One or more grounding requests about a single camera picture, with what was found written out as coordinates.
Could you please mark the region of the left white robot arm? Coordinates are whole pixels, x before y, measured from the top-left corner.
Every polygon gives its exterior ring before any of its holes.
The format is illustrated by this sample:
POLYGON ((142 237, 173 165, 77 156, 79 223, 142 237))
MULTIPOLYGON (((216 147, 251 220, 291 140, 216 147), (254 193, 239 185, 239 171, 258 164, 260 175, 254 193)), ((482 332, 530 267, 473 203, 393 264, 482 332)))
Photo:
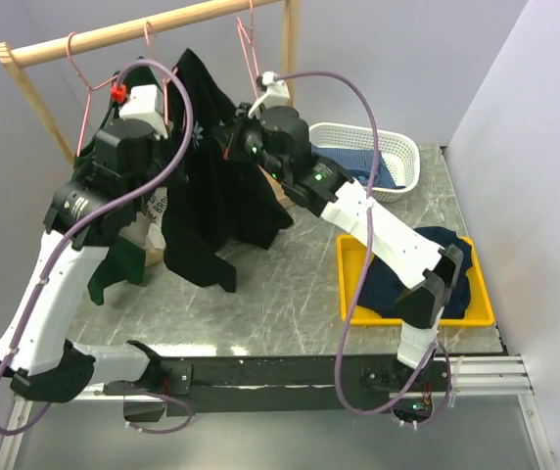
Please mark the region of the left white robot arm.
POLYGON ((135 221, 186 153, 193 127, 180 139, 162 136, 138 117, 116 118, 94 136, 71 181, 44 218, 37 263, 20 306, 0 338, 0 381, 26 400, 65 403, 88 385, 127 382, 154 391, 162 358, 146 345, 91 346, 69 340, 83 292, 119 232, 135 221))

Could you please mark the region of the black t shirt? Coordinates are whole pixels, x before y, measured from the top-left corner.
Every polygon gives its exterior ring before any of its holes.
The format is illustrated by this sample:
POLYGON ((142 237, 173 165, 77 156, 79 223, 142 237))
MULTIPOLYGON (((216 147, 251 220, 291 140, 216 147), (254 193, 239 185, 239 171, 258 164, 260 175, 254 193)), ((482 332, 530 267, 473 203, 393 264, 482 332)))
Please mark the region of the black t shirt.
POLYGON ((233 293, 237 270, 218 256, 228 241, 268 249, 293 220, 277 201, 259 166, 236 162, 217 137, 237 108, 217 86, 202 60, 186 49, 176 65, 193 108, 190 145, 178 168, 187 182, 167 189, 162 234, 166 267, 198 287, 233 293))

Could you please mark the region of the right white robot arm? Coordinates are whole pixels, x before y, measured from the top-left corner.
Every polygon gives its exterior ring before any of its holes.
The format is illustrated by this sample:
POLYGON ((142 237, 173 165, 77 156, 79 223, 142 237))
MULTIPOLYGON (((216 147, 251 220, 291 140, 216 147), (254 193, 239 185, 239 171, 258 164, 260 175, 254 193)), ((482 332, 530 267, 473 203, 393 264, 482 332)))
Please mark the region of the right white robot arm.
POLYGON ((292 107, 256 117, 238 108, 211 135, 225 160, 261 166, 293 203, 349 233, 396 274, 403 290, 395 301, 402 321, 395 374, 406 390, 419 389, 430 377, 425 355, 456 285, 461 250, 423 237, 368 196, 347 169, 312 146, 292 107))

